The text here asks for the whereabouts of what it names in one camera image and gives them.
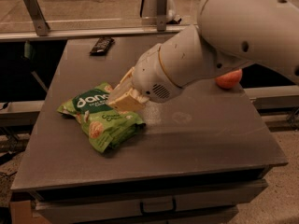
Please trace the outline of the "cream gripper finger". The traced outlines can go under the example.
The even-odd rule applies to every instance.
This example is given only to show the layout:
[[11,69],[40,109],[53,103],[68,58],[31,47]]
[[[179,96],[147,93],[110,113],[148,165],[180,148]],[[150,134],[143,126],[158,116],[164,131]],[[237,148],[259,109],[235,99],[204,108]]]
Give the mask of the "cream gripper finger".
[[133,87],[116,87],[108,96],[107,104],[118,111],[138,111],[149,99]]
[[133,72],[134,68],[132,67],[121,79],[120,83],[110,93],[110,99],[117,99],[118,97],[121,97],[133,87]]

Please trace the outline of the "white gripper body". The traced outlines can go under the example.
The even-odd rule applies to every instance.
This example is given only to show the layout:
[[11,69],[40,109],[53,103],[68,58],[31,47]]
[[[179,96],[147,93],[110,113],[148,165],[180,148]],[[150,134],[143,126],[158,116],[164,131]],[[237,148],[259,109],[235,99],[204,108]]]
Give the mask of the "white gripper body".
[[182,93],[182,88],[175,85],[164,71],[161,46],[158,43],[143,53],[133,71],[133,87],[155,103],[165,103]]

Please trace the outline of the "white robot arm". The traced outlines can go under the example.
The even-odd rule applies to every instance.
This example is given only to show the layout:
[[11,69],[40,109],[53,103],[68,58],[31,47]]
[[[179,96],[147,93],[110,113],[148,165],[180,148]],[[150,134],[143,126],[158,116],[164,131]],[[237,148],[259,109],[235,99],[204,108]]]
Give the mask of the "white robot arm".
[[255,63],[298,83],[299,8],[288,0],[201,0],[197,23],[143,53],[107,104],[140,110]]

